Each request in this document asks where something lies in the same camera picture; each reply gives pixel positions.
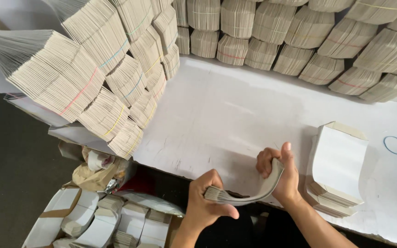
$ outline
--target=blue object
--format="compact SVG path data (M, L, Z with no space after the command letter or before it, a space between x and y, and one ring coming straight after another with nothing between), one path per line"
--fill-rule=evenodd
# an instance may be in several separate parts
M394 136L387 136L387 137L385 137L385 138L384 138L384 146L387 148L387 150L389 150L389 152L391 152L391 153L393 153L393 154L396 154L396 155L397 155L397 153L396 153L396 152L393 152L392 150L390 150L390 149L387 147L387 144L386 144L386 139L387 139L387 138L390 138L390 137L397 139L397 137L394 137Z

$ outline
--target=person's left hand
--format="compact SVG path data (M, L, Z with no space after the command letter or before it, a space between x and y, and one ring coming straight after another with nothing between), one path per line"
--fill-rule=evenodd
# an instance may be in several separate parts
M206 188L211 185L223 189L223 183L216 169L206 172L189 184L188 207L183 222L188 222L189 227L197 228L200 232L220 216L230 216L234 219L240 216L234 206L217 204L203 197Z

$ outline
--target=table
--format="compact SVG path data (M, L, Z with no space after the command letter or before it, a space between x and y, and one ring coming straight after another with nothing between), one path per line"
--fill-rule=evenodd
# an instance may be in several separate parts
M311 137L318 126L339 121L369 139L359 182L365 203L351 217L321 216L397 243L397 155L383 145L384 137L397 137L397 102L366 103L296 77L216 59L182 56L180 64L135 161L189 179L216 168L226 190L250 195L257 189L259 151L290 141L303 184ZM279 206L272 196L266 201Z

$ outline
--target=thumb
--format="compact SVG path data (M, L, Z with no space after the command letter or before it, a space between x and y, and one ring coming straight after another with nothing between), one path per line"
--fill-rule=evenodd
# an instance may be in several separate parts
M210 212L213 215L216 216L229 216L234 219L238 219L240 217L240 214L238 213L238 210L230 205L230 204L213 204L209 205L210 207Z
M295 167L295 162L293 160L293 153L291 151L291 144L290 142L286 142L281 147L281 163L284 164L285 168Z

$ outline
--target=hand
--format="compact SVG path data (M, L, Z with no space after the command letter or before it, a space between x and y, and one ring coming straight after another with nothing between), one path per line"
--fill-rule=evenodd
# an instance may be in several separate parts
M211 185L223 189L223 183L216 169L206 172L189 184L188 207L183 222L199 232L213 224L220 216L230 216L234 219L239 217L234 206L217 204L203 197L206 188Z
M284 171L272 195L284 208L287 208L302 199L301 194L298 192L298 170L295 167L290 142L284 143L281 151L268 147L258 154L255 167L263 178L268 178L272 172L273 158L277 158L283 163Z

